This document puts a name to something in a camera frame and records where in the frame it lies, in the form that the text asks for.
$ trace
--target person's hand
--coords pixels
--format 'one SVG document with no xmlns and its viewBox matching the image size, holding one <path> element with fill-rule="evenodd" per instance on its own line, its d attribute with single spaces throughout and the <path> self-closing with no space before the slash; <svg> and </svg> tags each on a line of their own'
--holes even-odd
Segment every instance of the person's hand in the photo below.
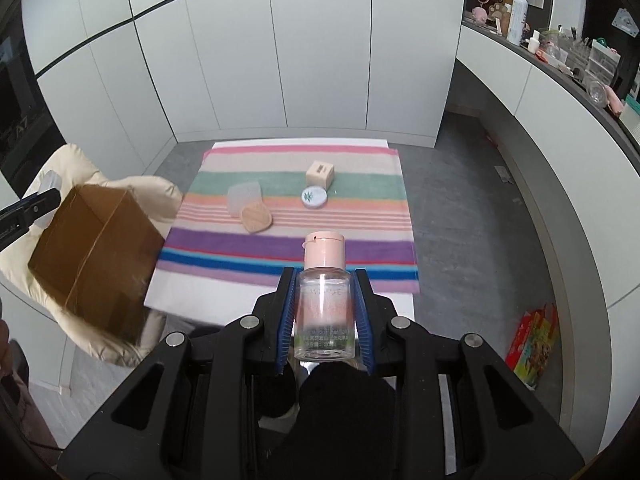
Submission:
<svg viewBox="0 0 640 480">
<path fill-rule="evenodd" d="M 9 346 L 9 327 L 0 319 L 0 378 L 14 371 L 14 357 Z"/>
</svg>

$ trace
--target chair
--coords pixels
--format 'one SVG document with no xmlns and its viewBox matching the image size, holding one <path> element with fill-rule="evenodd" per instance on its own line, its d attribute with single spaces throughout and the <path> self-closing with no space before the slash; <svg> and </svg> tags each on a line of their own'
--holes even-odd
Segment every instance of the chair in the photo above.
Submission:
<svg viewBox="0 0 640 480">
<path fill-rule="evenodd" d="M 158 176 L 130 176 L 122 180 L 108 180 L 74 144 L 66 144 L 51 155 L 25 196 L 37 192 L 41 179 L 49 170 L 55 171 L 62 178 L 62 200 L 73 187 L 82 184 L 129 189 L 142 211 L 164 238 L 182 202 L 180 190 Z M 160 341 L 165 316 L 150 309 L 138 341 L 131 344 L 65 310 L 45 293 L 27 267 L 41 234 L 42 229 L 33 225 L 26 235 L 2 251 L 0 271 L 29 298 L 44 306 L 79 348 L 102 361 L 135 367 Z"/>
</svg>

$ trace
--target pink bottle cap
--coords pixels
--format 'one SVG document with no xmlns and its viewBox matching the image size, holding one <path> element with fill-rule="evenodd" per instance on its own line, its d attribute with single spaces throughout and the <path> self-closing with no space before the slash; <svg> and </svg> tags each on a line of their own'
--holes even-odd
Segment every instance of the pink bottle cap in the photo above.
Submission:
<svg viewBox="0 0 640 480">
<path fill-rule="evenodd" d="M 305 269 L 333 267 L 344 270 L 344 236 L 331 231 L 316 231 L 306 236 Z"/>
</svg>

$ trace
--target countertop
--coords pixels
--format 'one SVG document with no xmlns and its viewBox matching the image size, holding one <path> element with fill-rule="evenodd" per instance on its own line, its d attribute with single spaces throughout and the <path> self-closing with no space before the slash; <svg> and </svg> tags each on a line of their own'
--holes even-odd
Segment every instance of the countertop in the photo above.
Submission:
<svg viewBox="0 0 640 480">
<path fill-rule="evenodd" d="M 529 61 L 533 66 L 539 68 L 548 75 L 551 79 L 556 81 L 562 88 L 564 88 L 569 94 L 571 94 L 576 100 L 584 106 L 593 117 L 604 127 L 609 135 L 616 141 L 616 144 L 625 153 L 626 158 L 631 162 L 635 170 L 640 174 L 640 146 L 636 143 L 636 140 L 631 137 L 620 124 L 604 109 L 595 106 L 589 99 L 587 92 L 579 87 L 572 81 L 569 76 L 564 75 L 558 69 L 553 68 L 551 65 L 540 61 L 536 56 L 530 53 L 523 47 L 516 46 L 509 43 L 505 38 L 498 36 L 491 32 L 489 29 L 479 27 L 473 23 L 463 21 L 462 25 L 468 27 L 471 30 L 479 32 L 480 34 L 491 38 L 497 43 L 505 46 L 511 51 L 515 52 L 519 56 Z"/>
</svg>

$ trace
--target purple stripe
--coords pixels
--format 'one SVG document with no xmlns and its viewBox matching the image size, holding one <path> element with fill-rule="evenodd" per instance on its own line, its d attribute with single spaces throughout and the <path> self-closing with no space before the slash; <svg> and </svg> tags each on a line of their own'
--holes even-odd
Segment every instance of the purple stripe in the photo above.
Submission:
<svg viewBox="0 0 640 480">
<path fill-rule="evenodd" d="M 235 272 L 232 270 L 203 269 L 196 266 L 185 266 L 174 262 L 158 261 L 156 269 L 186 274 L 188 276 L 201 276 L 203 278 L 213 278 L 225 282 L 246 283 L 248 285 L 265 285 L 275 288 L 278 286 L 279 276 L 269 276 L 266 274 L 251 274 L 248 272 Z M 417 280 L 373 280 L 371 282 L 373 291 L 377 294 L 390 292 L 407 292 L 417 294 L 420 291 Z"/>
<path fill-rule="evenodd" d="M 166 246 L 213 254 L 301 262 L 304 259 L 303 241 L 302 237 L 212 233 L 173 227 L 166 240 Z M 414 250 L 413 242 L 402 240 L 347 240 L 345 246 L 347 263 L 415 264 Z"/>
</svg>

